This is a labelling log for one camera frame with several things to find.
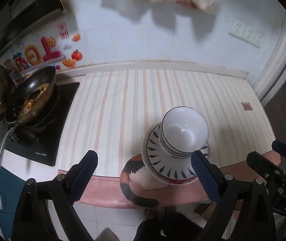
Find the wok handle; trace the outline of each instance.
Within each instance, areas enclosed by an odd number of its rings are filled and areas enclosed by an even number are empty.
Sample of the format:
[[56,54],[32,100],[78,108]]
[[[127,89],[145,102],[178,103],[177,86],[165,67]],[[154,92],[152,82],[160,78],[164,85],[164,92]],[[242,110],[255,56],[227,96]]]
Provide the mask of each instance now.
[[0,143],[0,169],[1,169],[2,158],[3,158],[3,155],[4,155],[6,139],[14,132],[14,130],[16,129],[17,125],[18,124],[15,124],[14,126],[12,126],[10,128],[10,130],[7,131],[7,133],[4,135],[4,137],[1,140],[1,143]]

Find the cat tail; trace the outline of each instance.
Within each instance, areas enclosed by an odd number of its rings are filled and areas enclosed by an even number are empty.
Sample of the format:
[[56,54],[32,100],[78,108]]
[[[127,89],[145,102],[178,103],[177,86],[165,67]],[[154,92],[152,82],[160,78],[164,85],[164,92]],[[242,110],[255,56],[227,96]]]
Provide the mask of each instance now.
[[134,203],[135,205],[141,206],[141,207],[157,207],[159,202],[156,199],[150,199],[150,198],[144,198],[139,197],[136,195],[129,186],[129,173],[122,170],[121,175],[119,177],[119,184],[121,187],[121,190],[124,194],[124,196]]

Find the white tile floor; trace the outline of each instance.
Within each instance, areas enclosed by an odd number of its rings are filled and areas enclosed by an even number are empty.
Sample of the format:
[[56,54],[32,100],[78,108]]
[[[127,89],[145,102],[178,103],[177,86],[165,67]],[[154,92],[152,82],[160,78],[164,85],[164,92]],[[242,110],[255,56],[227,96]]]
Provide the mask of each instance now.
[[[199,226],[204,227],[206,222],[194,213],[197,205],[198,203],[191,203],[177,206],[176,211],[186,215]],[[51,200],[48,201],[48,208],[58,237],[63,241],[68,241]],[[77,202],[74,204],[74,209],[93,239],[108,227],[118,236],[120,241],[132,241],[137,227],[145,220],[144,209],[94,207]]]

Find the black pants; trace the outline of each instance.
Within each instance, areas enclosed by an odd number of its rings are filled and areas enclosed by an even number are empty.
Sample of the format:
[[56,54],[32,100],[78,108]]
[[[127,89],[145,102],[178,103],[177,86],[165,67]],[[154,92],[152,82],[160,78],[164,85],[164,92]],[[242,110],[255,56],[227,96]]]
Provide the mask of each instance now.
[[193,241],[202,228],[180,213],[164,215],[161,221],[145,220],[137,228],[133,241]]

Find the bolt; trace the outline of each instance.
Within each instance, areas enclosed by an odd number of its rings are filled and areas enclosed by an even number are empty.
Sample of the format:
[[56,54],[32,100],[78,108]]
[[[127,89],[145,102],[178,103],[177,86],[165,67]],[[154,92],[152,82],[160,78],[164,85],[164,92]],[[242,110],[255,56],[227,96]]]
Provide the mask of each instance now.
[[27,185],[31,185],[34,183],[34,181],[35,180],[33,178],[29,178],[29,179],[27,179],[26,183],[27,183]]
[[283,194],[283,193],[284,193],[283,188],[278,188],[278,192],[279,192],[280,194]]
[[233,179],[233,176],[231,174],[225,174],[224,177],[226,180],[232,180]]
[[64,174],[59,174],[56,179],[57,180],[63,180],[65,178],[65,175]]
[[261,178],[256,178],[256,183],[258,183],[259,185],[261,185],[263,183]]

